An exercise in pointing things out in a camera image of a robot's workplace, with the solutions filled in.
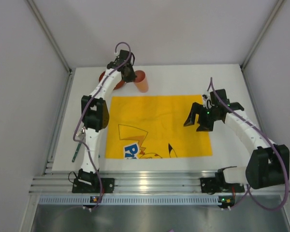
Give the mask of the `red round plate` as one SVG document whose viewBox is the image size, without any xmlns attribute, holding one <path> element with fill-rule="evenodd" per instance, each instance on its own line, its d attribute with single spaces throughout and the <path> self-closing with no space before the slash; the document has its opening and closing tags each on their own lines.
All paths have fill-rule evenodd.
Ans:
<svg viewBox="0 0 290 232">
<path fill-rule="evenodd" d="M 103 82 L 103 79 L 104 79 L 104 76 L 105 76 L 105 71 L 103 71 L 100 76 L 99 76 L 99 83 L 102 83 Z M 121 89 L 122 87 L 125 86 L 125 82 L 123 80 L 120 80 L 118 82 L 115 82 L 113 80 L 113 78 L 109 77 L 108 79 L 105 79 L 105 81 L 103 82 L 103 86 L 113 86 L 113 90 L 118 90 L 118 89 Z"/>
</svg>

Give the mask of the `pink plastic cup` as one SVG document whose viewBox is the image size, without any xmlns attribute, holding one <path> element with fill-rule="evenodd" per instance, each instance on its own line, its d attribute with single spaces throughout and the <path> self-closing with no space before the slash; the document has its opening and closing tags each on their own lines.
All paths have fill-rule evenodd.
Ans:
<svg viewBox="0 0 290 232">
<path fill-rule="evenodd" d="M 136 74 L 136 78 L 134 80 L 134 84 L 137 87 L 137 89 L 142 93 L 148 92 L 149 86 L 148 86 L 146 73 L 144 71 L 137 70 L 135 74 Z"/>
</svg>

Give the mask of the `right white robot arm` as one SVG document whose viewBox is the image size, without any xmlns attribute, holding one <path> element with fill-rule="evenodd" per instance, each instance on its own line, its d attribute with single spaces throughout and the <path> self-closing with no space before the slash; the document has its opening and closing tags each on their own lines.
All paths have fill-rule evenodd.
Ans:
<svg viewBox="0 0 290 232">
<path fill-rule="evenodd" d="M 198 123 L 197 131 L 210 132 L 216 121 L 222 121 L 235 133 L 250 155 L 246 166 L 221 168 L 215 173 L 216 179 L 223 185 L 243 184 L 253 189 L 284 184 L 289 177 L 289 149 L 261 135 L 244 107 L 238 102 L 230 102 L 224 89 L 207 92 L 202 98 L 203 104 L 192 104 L 184 126 Z"/>
</svg>

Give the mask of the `spoon with green handle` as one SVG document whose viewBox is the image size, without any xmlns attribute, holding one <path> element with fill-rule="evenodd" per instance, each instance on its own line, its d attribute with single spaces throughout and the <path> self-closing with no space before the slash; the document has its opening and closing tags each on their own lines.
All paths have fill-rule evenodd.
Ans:
<svg viewBox="0 0 290 232">
<path fill-rule="evenodd" d="M 84 137 L 85 137 L 85 127 L 82 127 L 81 130 L 79 130 L 77 133 L 76 133 L 76 136 L 78 139 L 80 139 L 81 141 L 84 140 Z M 81 147 L 82 143 L 79 142 L 77 147 L 76 147 L 76 150 L 74 152 L 74 155 L 73 155 L 73 158 L 72 158 L 72 162 L 75 162 L 77 156 L 78 156 L 78 153 L 79 153 L 79 150 L 80 150 L 80 147 Z"/>
</svg>

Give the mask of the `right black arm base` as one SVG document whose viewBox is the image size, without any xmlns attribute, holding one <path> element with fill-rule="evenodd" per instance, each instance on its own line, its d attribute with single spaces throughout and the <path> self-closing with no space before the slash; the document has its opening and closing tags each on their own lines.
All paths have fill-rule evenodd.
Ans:
<svg viewBox="0 0 290 232">
<path fill-rule="evenodd" d="M 201 191 L 213 195 L 215 193 L 243 193 L 244 186 L 240 184 L 229 184 L 225 181 L 223 171 L 226 168 L 218 169 L 214 177 L 200 178 Z"/>
</svg>

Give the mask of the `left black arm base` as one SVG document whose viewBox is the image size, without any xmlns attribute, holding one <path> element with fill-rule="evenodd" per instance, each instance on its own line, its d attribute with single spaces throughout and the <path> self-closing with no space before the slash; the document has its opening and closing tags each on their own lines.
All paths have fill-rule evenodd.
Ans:
<svg viewBox="0 0 290 232">
<path fill-rule="evenodd" d="M 113 193 L 115 179 L 100 177 L 97 173 L 78 171 L 73 180 L 72 193 Z"/>
</svg>

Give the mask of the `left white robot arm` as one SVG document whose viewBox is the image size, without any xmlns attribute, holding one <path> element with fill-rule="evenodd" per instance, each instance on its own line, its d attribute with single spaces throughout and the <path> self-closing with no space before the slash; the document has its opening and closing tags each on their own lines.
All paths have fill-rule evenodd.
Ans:
<svg viewBox="0 0 290 232">
<path fill-rule="evenodd" d="M 100 141 L 109 122 L 107 100 L 120 81 L 129 83 L 135 80 L 136 74 L 131 62 L 133 58 L 131 51 L 120 50 L 116 59 L 107 65 L 97 87 L 88 96 L 81 98 L 82 114 L 79 122 L 85 127 L 85 139 L 82 141 L 85 154 L 80 169 L 85 173 L 95 174 L 99 169 Z"/>
</svg>

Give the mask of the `yellow printed cloth placemat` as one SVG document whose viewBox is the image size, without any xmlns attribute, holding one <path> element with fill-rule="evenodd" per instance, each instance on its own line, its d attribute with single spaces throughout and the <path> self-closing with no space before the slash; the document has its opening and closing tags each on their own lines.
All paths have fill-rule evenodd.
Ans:
<svg viewBox="0 0 290 232">
<path fill-rule="evenodd" d="M 208 132 L 185 127 L 201 95 L 112 97 L 107 159 L 176 159 L 212 156 Z"/>
</svg>

